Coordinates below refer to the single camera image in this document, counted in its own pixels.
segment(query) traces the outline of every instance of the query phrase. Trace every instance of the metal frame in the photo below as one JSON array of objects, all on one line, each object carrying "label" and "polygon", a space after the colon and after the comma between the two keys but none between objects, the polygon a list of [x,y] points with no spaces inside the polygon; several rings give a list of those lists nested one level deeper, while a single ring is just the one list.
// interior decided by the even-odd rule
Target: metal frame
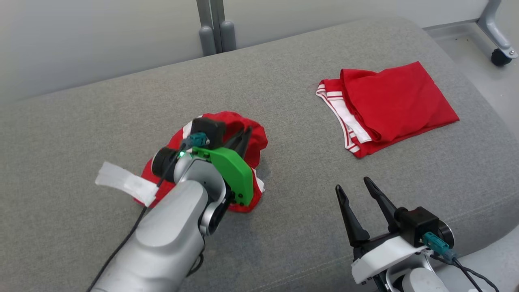
[{"label": "metal frame", "polygon": [[203,55],[236,50],[234,23],[225,20],[223,0],[197,0],[197,6]]},{"label": "metal frame", "polygon": [[517,51],[512,48],[510,41],[498,29],[496,24],[496,11],[501,0],[489,0],[481,17],[476,21],[481,30],[496,44],[505,56],[510,59],[517,58]]}]

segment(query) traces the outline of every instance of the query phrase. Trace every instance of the gray cushion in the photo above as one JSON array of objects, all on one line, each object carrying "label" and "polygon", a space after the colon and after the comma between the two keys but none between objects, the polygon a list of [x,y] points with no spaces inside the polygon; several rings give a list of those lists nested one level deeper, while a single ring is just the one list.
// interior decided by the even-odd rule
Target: gray cushion
[{"label": "gray cushion", "polygon": [[[461,121],[356,159],[315,96],[342,68],[380,71],[420,61]],[[346,291],[352,249],[340,183],[371,235],[385,231],[362,181],[398,206],[447,222],[462,254],[519,222],[519,147],[449,57],[403,19],[364,20],[32,98],[2,109],[2,288],[80,291],[133,225],[140,207],[98,187],[103,161],[140,173],[190,119],[237,111],[269,139],[250,214],[227,214],[184,291]]]}]

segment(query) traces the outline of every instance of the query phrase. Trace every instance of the white tape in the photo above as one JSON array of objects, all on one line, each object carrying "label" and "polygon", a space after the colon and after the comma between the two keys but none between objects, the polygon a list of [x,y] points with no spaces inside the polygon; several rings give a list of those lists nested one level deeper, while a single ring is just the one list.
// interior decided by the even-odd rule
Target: white tape
[{"label": "white tape", "polygon": [[142,202],[148,207],[155,200],[158,187],[149,180],[136,176],[126,169],[110,162],[104,162],[95,184],[116,188]]}]

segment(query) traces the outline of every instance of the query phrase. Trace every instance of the black wheel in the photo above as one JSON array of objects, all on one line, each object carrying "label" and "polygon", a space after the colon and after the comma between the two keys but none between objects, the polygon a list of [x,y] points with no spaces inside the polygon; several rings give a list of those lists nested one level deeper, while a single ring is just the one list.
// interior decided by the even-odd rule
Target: black wheel
[{"label": "black wheel", "polygon": [[512,59],[508,58],[503,52],[501,52],[500,49],[495,49],[492,52],[492,57],[490,59],[492,64],[496,65],[497,67],[504,66],[512,61]]}]

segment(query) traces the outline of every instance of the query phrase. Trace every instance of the red cloth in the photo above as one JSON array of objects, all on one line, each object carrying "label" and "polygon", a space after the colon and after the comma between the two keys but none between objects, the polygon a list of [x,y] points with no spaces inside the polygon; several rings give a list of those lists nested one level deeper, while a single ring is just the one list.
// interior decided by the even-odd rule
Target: red cloth
[{"label": "red cloth", "polygon": [[[236,134],[241,129],[246,129],[249,126],[252,127],[251,139],[249,141],[249,146],[247,148],[247,152],[245,153],[245,162],[254,169],[260,163],[260,150],[267,147],[267,136],[265,134],[264,128],[258,124],[257,122],[250,120],[246,117],[242,117],[238,113],[235,112],[220,112],[216,114],[204,114],[203,117],[210,118],[215,121],[222,121],[226,124],[226,130],[224,135],[224,142],[227,141],[230,137]],[[180,147],[180,143],[182,139],[186,138],[191,131],[191,122],[189,122],[186,126],[180,129],[178,132],[173,135],[171,140],[169,141],[167,147],[178,149]],[[258,186],[258,182],[256,180],[255,172],[253,171],[253,185],[254,185],[254,194],[252,201],[249,206],[239,206],[239,205],[230,205],[229,210],[236,212],[250,212],[256,204],[260,201],[262,190]],[[144,167],[142,174],[142,178],[145,178],[151,182],[158,183],[160,180],[159,177],[155,176],[152,173],[152,160],[150,159],[146,166]],[[155,201],[150,205],[150,207],[155,207],[155,205],[160,202],[160,200],[173,189],[175,183],[164,181],[160,186]]]},{"label": "red cloth", "polygon": [[[321,81],[316,94],[336,112],[345,135],[352,142],[349,150],[358,158],[459,121],[458,115],[419,62],[379,73],[342,69],[340,79]],[[344,101],[349,113],[339,117],[337,100]],[[344,117],[348,114],[365,130],[370,141],[359,142],[353,131],[355,125],[348,125],[348,117]]]}]

